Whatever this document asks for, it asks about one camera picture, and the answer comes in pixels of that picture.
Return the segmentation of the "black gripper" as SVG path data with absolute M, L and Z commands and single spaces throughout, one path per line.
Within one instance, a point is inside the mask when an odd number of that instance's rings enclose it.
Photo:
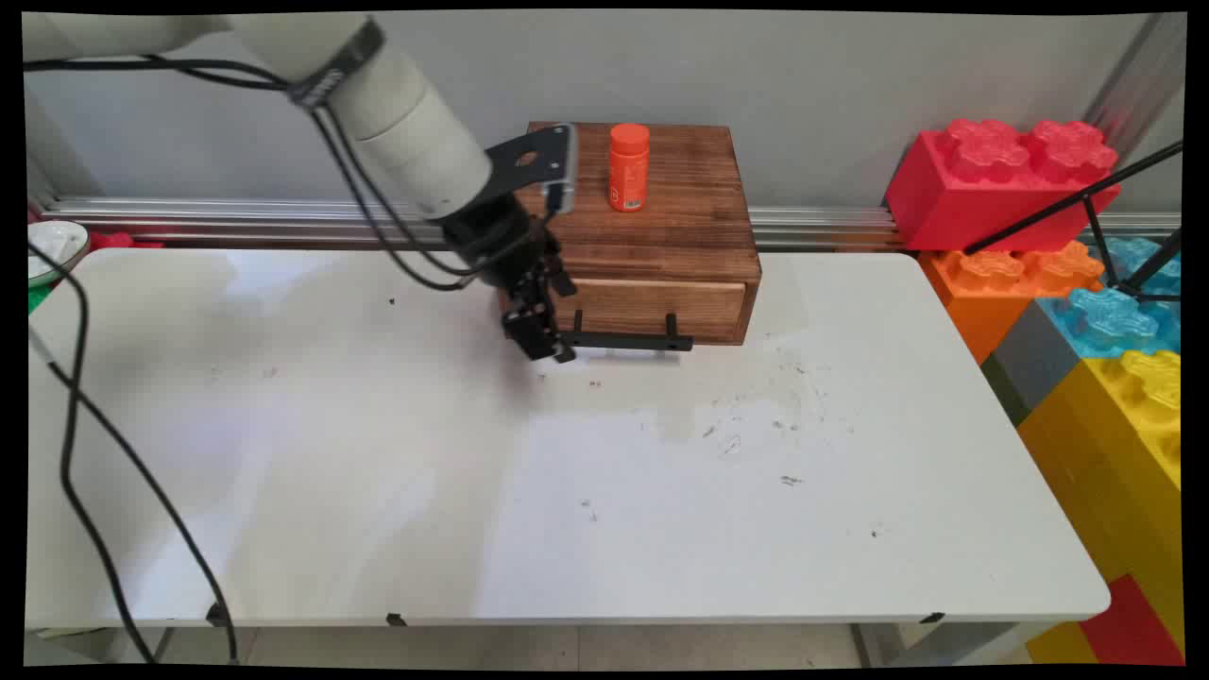
M 492 198 L 442 219 L 442 237 L 462 263 L 465 273 L 458 288 L 473 282 L 501 294 L 502 332 L 528 361 L 553 358 L 559 365 L 577 353 L 563 340 L 553 296 L 574 296 L 577 288 L 561 259 L 561 244 L 550 224 L 561 198 L 548 198 L 543 215 L 527 211 L 513 194 Z

